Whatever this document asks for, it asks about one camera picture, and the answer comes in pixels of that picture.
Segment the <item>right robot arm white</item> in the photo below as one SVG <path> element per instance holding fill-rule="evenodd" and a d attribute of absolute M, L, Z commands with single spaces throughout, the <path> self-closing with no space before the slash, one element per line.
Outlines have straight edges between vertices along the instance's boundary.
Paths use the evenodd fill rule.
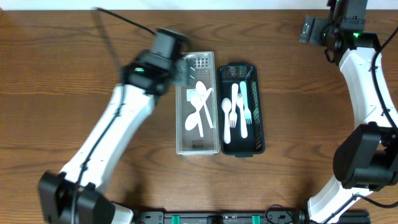
<path fill-rule="evenodd" d="M 381 44 L 377 35 L 364 32 L 364 19 L 340 16 L 306 17 L 301 42 L 324 46 L 333 52 L 349 90 L 354 131 L 333 157 L 333 176 L 312 196 L 295 223 L 344 223 L 346 211 L 358 200 L 382 208 L 369 195 L 397 184 L 397 110 L 382 71 Z"/>

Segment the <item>white plastic fork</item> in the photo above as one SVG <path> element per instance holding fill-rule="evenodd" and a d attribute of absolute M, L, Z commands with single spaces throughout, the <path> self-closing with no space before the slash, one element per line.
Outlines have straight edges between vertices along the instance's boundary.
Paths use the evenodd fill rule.
<path fill-rule="evenodd" d="M 231 128 L 236 127 L 237 122 L 237 112 L 236 112 L 236 104 L 238 100 L 238 84 L 234 83 L 231 86 L 231 112 L 229 114 L 229 125 Z"/>
<path fill-rule="evenodd" d="M 241 81 L 239 83 L 239 87 L 241 90 L 241 95 L 242 95 L 242 99 L 243 99 L 243 103 L 244 103 L 244 117 L 246 120 L 246 124 L 252 124 L 251 111 L 250 111 L 249 105 L 248 105 L 248 88 L 247 88 L 246 82 Z"/>
<path fill-rule="evenodd" d="M 244 100 L 242 94 L 238 94 L 237 106 L 239 108 L 240 113 L 240 130 L 241 130 L 241 137 L 246 139 L 248 136 L 247 126 L 246 126 L 246 119 L 244 116 Z"/>

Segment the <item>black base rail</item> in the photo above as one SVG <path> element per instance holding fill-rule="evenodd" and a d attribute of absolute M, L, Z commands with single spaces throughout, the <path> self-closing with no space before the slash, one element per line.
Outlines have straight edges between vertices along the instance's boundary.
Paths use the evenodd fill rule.
<path fill-rule="evenodd" d="M 132 224 L 290 224 L 311 223 L 303 211 L 281 208 L 249 213 L 169 213 L 135 211 Z"/>

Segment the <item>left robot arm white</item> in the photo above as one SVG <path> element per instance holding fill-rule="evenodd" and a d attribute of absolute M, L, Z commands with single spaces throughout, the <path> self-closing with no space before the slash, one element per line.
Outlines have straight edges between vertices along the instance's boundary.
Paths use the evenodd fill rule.
<path fill-rule="evenodd" d="M 145 50 L 120 70 L 121 82 L 81 148 L 58 174 L 45 172 L 39 180 L 47 223 L 133 222 L 133 209 L 104 195 L 116 164 L 159 98 L 170 85 L 187 82 L 187 56 L 170 58 Z"/>

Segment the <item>white plastic spoon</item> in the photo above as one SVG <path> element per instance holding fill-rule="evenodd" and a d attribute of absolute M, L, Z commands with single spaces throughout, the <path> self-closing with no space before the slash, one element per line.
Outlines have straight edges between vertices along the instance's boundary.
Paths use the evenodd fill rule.
<path fill-rule="evenodd" d="M 206 100 L 211 92 L 212 88 L 209 88 L 203 96 L 200 96 L 198 93 L 190 94 L 190 102 L 196 111 L 189 114 L 185 120 L 185 129 L 187 131 L 192 130 L 197 124 L 201 126 L 200 110 L 206 105 Z"/>
<path fill-rule="evenodd" d="M 225 144 L 231 142 L 231 133 L 229 126 L 229 112 L 231 111 L 231 100 L 229 98 L 224 98 L 221 102 L 221 109 L 224 113 L 224 130 L 223 130 L 223 141 Z"/>
<path fill-rule="evenodd" d="M 196 111 L 192 114 L 191 118 L 191 127 L 194 128 L 195 126 L 198 126 L 198 130 L 200 133 L 200 137 L 203 137 L 203 126 L 201 122 L 201 117 L 200 117 L 200 110 L 203 104 L 201 103 L 201 99 L 197 93 L 192 93 L 191 94 L 191 103 L 195 107 Z"/>
<path fill-rule="evenodd" d="M 203 106 L 204 106 L 204 109 L 205 109 L 206 118 L 208 120 L 208 124 L 209 124 L 210 128 L 213 129 L 212 118 L 210 116 L 210 112 L 209 112 L 209 109 L 207 107 L 206 100 L 205 100 L 205 96 L 208 93 L 208 90 L 210 92 L 212 92 L 212 88 L 207 89 L 205 84 L 203 82 L 201 82 L 201 81 L 197 81 L 197 83 L 195 85 L 195 88 L 196 88 L 197 93 L 201 96 L 202 102 L 204 102 Z"/>

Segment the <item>clear perforated plastic basket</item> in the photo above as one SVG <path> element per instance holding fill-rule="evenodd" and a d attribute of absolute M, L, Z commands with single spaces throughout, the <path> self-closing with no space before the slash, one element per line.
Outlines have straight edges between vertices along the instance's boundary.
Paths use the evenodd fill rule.
<path fill-rule="evenodd" d="M 213 52 L 190 52 L 184 57 L 191 57 L 194 64 L 193 85 L 176 86 L 176 150 L 177 154 L 184 156 L 210 155 L 220 151 L 218 131 L 218 106 L 217 87 L 215 78 L 215 55 Z M 207 107 L 213 122 L 213 129 L 210 128 L 204 107 L 200 110 L 200 117 L 203 126 L 203 137 L 200 137 L 198 126 L 192 130 L 185 129 L 185 120 L 189 114 L 196 111 L 190 102 L 190 94 L 197 93 L 195 85 L 197 81 L 205 84 L 206 88 L 212 88 L 212 92 L 206 100 Z"/>

